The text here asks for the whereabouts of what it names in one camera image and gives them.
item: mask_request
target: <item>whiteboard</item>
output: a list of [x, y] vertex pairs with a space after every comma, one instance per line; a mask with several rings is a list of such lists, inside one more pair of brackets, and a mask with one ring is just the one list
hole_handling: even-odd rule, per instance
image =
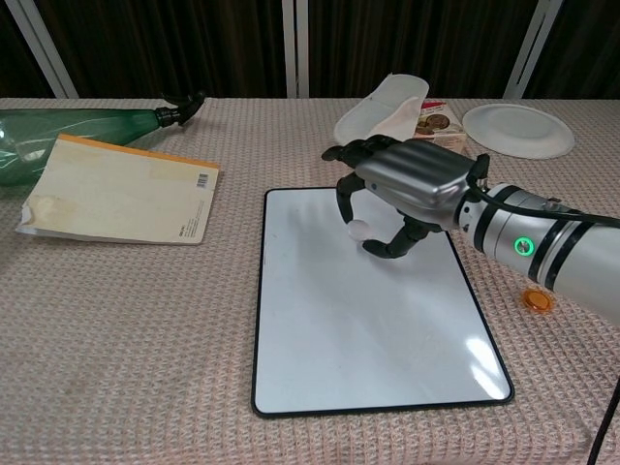
[[[356, 218], [403, 225], [369, 191]], [[348, 235], [333, 189], [265, 196], [252, 404], [263, 417], [489, 405], [512, 383], [447, 233], [378, 259]]]

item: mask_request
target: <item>dark curtain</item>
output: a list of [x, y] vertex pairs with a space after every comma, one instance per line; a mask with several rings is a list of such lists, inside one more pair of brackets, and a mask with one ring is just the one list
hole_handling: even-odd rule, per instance
[[537, 0], [310, 0], [310, 95], [363, 97], [389, 73], [429, 96], [502, 97]]
[[37, 0], [80, 97], [286, 97], [281, 0]]
[[565, 0], [525, 97], [620, 98], [620, 2]]
[[0, 97], [53, 97], [5, 2], [0, 2]]

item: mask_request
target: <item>white plate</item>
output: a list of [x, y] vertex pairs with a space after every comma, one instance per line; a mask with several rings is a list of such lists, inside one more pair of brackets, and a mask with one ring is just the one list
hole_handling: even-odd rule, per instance
[[480, 145], [519, 158], [555, 158], [574, 147], [573, 132], [563, 121], [521, 105], [491, 104], [463, 116], [467, 135]]

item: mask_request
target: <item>green plastic bottle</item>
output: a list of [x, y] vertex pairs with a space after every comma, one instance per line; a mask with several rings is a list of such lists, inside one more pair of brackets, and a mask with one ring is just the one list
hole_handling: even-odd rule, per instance
[[0, 109], [0, 186], [37, 182], [60, 133], [125, 145], [158, 128], [182, 125], [201, 107], [204, 93], [166, 100], [177, 108]]

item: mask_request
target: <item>cracker box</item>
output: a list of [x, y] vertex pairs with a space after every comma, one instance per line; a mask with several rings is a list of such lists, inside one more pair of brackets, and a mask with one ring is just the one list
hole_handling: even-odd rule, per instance
[[462, 153], [467, 134], [446, 102], [425, 101], [419, 113], [414, 139], [428, 140]]

